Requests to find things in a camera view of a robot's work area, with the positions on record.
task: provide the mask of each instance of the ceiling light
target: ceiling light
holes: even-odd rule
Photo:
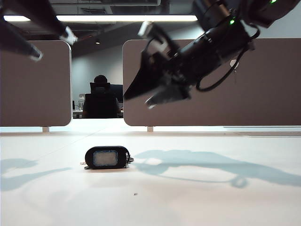
[[[196,21],[194,15],[60,15],[57,16],[63,22],[189,22]],[[4,16],[9,22],[29,21],[24,16]]]
[[[30,19],[24,16],[4,16],[4,19],[9,22],[30,21]]]

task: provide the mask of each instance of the white tabletop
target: white tabletop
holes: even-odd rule
[[[14,130],[1,133],[3,226],[301,225],[298,136],[221,127],[146,132],[123,119]],[[100,145],[122,145],[135,161],[83,169],[86,151]]]

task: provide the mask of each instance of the device screen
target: device screen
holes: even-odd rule
[[[115,166],[118,162],[116,151],[96,151],[93,154],[93,164],[95,166]]]

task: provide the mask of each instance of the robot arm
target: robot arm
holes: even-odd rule
[[[220,85],[234,70],[242,55],[253,50],[252,40],[260,34],[258,25],[269,27],[285,16],[300,0],[194,0],[193,12],[205,33],[179,48],[176,42],[156,24],[144,22],[139,35],[157,46],[154,54],[148,46],[142,51],[141,67],[124,99],[148,92],[154,95],[146,101],[149,108],[190,98],[190,90],[206,92]],[[257,29],[249,36],[241,21]],[[201,81],[223,63],[237,56],[236,63],[215,84],[202,88]]]

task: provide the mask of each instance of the cubicle partition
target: cubicle partition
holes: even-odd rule
[[[192,40],[177,40],[185,46]],[[132,126],[300,126],[301,39],[256,39],[255,51],[245,53],[236,73],[216,89],[200,93],[192,89],[191,100],[148,109],[151,94],[124,102],[124,119]],[[123,46],[124,91],[140,67],[145,40]],[[217,81],[230,69],[230,61],[204,79]]]
[[[64,126],[71,120],[71,49],[64,41],[32,41],[43,58],[2,51],[0,126]]]

